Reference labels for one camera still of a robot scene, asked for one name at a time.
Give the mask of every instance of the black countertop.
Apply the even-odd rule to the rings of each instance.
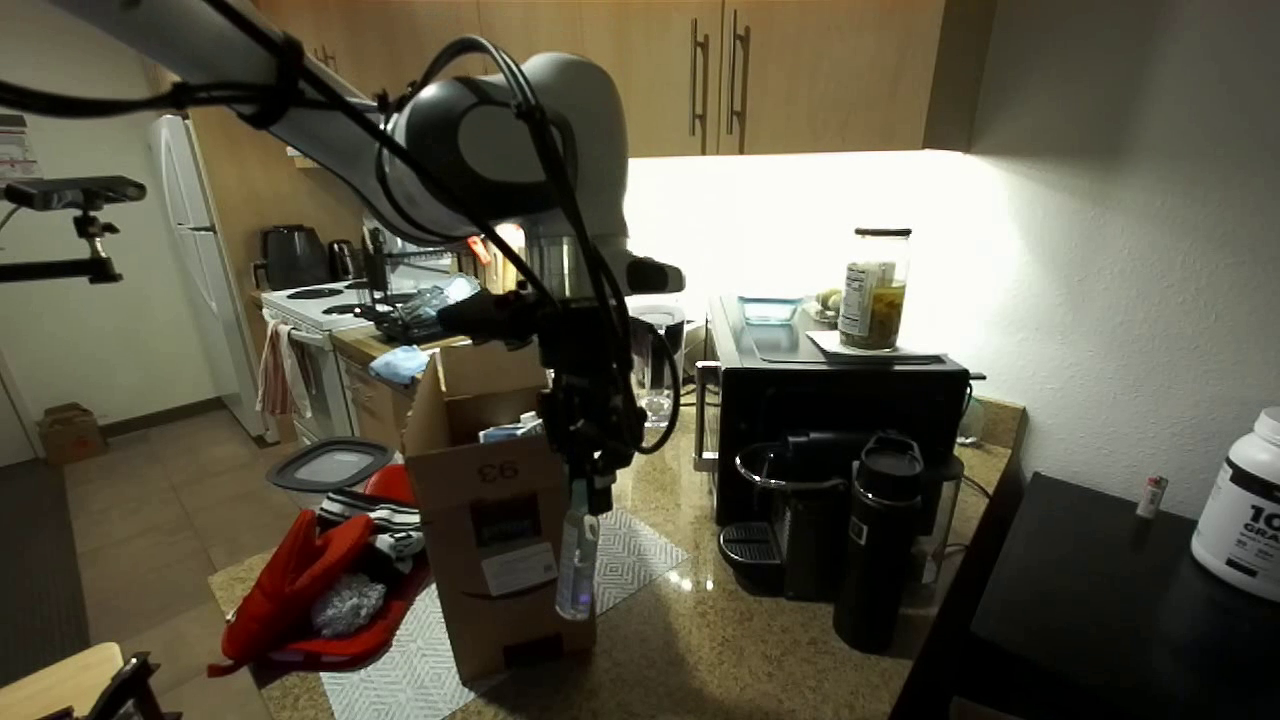
[[[1208,577],[1192,522],[1031,478],[971,636],[1022,716],[1280,716],[1280,606]]]

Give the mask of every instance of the refrigerator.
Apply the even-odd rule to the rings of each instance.
[[[178,243],[216,395],[245,423],[245,433],[261,442],[263,415],[258,412],[258,354],[249,344],[235,271],[216,234],[194,124],[186,118],[159,118],[152,124],[152,154],[159,163],[159,195],[174,223],[168,237]]]

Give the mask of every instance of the white label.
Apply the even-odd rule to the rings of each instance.
[[[840,334],[844,338],[867,338],[871,334],[871,292],[877,292],[871,266],[849,266],[844,301],[840,301]]]
[[[1242,488],[1263,486],[1224,463],[1202,514],[1192,552],[1236,588],[1280,601],[1280,506]]]
[[[538,540],[524,548],[484,556],[482,572],[484,572],[490,596],[511,596],[511,592],[558,582],[558,552],[550,540]]]

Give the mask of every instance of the red bag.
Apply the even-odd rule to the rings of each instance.
[[[411,486],[406,463],[388,463],[373,491],[377,502],[411,506]],[[225,664],[207,664],[207,676],[228,676],[245,664],[261,669],[365,669],[393,647],[393,636],[411,608],[417,592],[430,588],[430,556],[388,588],[384,608],[351,636],[318,636],[311,606],[347,572],[356,572],[373,548],[373,522],[347,515],[331,527],[318,514],[301,514],[241,601],[225,631]]]

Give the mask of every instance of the white container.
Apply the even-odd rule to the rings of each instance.
[[[1227,449],[1192,556],[1212,577],[1280,606],[1280,406]]]

